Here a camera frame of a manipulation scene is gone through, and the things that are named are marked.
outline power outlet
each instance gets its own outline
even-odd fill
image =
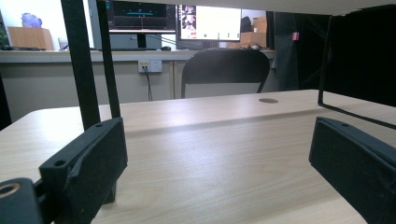
[[[150,72],[162,72],[163,71],[163,61],[151,60],[149,61]]]
[[[150,72],[150,61],[138,61],[139,73],[145,73],[144,67],[147,67],[147,72]]]

